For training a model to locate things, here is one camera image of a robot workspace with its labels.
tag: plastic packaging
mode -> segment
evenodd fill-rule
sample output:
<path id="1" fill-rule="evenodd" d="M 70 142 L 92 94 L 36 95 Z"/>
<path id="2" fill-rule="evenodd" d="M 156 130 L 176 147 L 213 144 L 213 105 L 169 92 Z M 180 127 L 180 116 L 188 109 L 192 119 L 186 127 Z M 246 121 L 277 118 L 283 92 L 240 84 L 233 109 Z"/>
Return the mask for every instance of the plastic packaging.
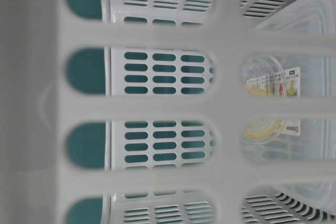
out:
<path id="1" fill-rule="evenodd" d="M 306 33 L 335 33 L 336 0 L 297 0 L 260 23 L 256 29 L 269 31 L 297 31 Z M 284 69 L 301 70 L 301 95 L 326 96 L 332 91 L 329 57 L 274 53 Z M 289 93 L 295 93 L 293 83 Z M 300 135 L 281 134 L 266 145 L 244 144 L 246 155 L 261 160 L 321 160 L 335 158 L 334 121 L 301 120 Z M 305 204 L 336 214 L 336 183 L 314 183 L 281 186 L 280 191 Z"/>

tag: product label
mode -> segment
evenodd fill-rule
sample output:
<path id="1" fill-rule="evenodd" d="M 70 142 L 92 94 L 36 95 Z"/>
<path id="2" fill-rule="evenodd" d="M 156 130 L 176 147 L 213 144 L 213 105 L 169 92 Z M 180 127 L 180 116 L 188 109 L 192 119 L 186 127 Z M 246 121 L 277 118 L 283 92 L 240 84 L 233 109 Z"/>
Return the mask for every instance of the product label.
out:
<path id="1" fill-rule="evenodd" d="M 285 70 L 286 74 L 286 96 L 299 97 L 301 95 L 301 70 L 300 67 Z M 285 129 L 282 132 L 285 135 L 300 136 L 301 120 L 286 120 Z"/>
<path id="2" fill-rule="evenodd" d="M 299 97 L 301 94 L 301 70 L 300 67 L 285 70 L 286 90 L 281 80 L 280 73 L 276 73 L 274 77 L 260 76 L 247 80 L 247 85 L 252 90 L 265 90 L 265 95 L 283 96 L 286 92 L 288 97 Z M 300 136 L 301 120 L 286 120 L 285 128 L 282 134 L 291 136 Z"/>

